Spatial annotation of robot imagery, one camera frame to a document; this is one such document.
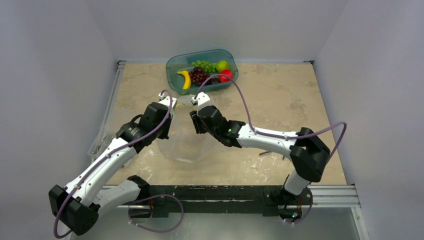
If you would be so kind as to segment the clear plastic bag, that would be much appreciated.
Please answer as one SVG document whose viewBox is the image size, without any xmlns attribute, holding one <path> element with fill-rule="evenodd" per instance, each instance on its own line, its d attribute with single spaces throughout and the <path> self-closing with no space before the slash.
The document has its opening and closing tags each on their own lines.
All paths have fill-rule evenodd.
<svg viewBox="0 0 424 240">
<path fill-rule="evenodd" d="M 169 139 L 157 139 L 158 150 L 168 159 L 195 163 L 215 151 L 217 143 L 209 134 L 197 134 L 190 117 L 196 107 L 191 103 L 193 95 L 177 98 L 168 132 Z"/>
</svg>

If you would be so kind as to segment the yellow fake banana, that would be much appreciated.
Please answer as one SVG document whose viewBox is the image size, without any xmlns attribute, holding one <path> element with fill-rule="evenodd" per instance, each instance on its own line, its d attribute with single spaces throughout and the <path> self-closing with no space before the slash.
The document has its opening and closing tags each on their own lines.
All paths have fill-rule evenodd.
<svg viewBox="0 0 424 240">
<path fill-rule="evenodd" d="M 183 90 L 190 89 L 192 85 L 192 80 L 191 80 L 189 71 L 181 70 L 181 71 L 178 71 L 177 74 L 184 77 L 184 83 L 183 83 L 182 89 Z"/>
</svg>

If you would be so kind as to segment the dark red fake grapes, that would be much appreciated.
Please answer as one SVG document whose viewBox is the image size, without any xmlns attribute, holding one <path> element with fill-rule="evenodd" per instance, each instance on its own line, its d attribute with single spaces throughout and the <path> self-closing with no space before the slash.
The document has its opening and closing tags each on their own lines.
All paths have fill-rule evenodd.
<svg viewBox="0 0 424 240">
<path fill-rule="evenodd" d="M 195 69 L 193 68 L 191 71 L 189 71 L 191 83 L 196 86 L 200 86 L 207 78 L 210 77 L 209 73 L 206 73 L 202 71 L 201 69 Z"/>
</svg>

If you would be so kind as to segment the green fake grapes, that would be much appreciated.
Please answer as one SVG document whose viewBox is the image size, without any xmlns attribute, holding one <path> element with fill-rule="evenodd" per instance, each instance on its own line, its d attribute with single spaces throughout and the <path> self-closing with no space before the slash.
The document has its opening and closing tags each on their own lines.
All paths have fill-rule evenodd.
<svg viewBox="0 0 424 240">
<path fill-rule="evenodd" d="M 191 65 L 197 69 L 197 70 L 202 70 L 205 73 L 208 74 L 212 74 L 212 73 L 216 73 L 217 69 L 216 69 L 216 65 L 214 63 L 211 63 L 209 61 L 205 61 L 205 60 L 197 60 L 191 63 Z"/>
</svg>

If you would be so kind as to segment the green fake pear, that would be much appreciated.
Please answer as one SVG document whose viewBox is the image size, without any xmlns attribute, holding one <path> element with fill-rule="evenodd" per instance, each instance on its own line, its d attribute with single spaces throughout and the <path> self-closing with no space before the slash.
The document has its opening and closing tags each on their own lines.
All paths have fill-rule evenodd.
<svg viewBox="0 0 424 240">
<path fill-rule="evenodd" d="M 230 65 L 226 60 L 221 60 L 215 64 L 215 69 L 217 73 L 221 73 L 224 70 L 229 70 Z"/>
</svg>

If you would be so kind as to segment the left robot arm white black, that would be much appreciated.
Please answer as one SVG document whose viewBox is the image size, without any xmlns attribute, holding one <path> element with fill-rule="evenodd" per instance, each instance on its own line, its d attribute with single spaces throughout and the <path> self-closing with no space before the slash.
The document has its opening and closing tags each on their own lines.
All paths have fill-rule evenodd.
<svg viewBox="0 0 424 240">
<path fill-rule="evenodd" d="M 53 234 L 62 239 L 71 233 L 87 233 L 97 220 L 111 209 L 134 201 L 138 205 L 149 199 L 149 184 L 139 176 L 104 190 L 104 185 L 127 162 L 155 139 L 168 139 L 174 97 L 150 103 L 144 113 L 123 124 L 103 153 L 74 180 L 64 187 L 55 185 L 48 193 L 54 215 Z"/>
</svg>

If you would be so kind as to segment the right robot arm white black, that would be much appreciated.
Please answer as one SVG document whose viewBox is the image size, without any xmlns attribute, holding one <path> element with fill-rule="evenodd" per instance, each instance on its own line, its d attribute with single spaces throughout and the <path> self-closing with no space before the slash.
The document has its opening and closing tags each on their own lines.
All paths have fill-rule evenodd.
<svg viewBox="0 0 424 240">
<path fill-rule="evenodd" d="M 288 204 L 300 198 L 310 183 L 318 183 L 330 158 L 330 149 L 309 128 L 279 136 L 266 129 L 260 133 L 243 122 L 227 120 L 213 105 L 190 112 L 197 134 L 210 134 L 226 147 L 254 148 L 280 154 L 291 160 L 294 171 L 288 176 L 280 196 Z"/>
</svg>

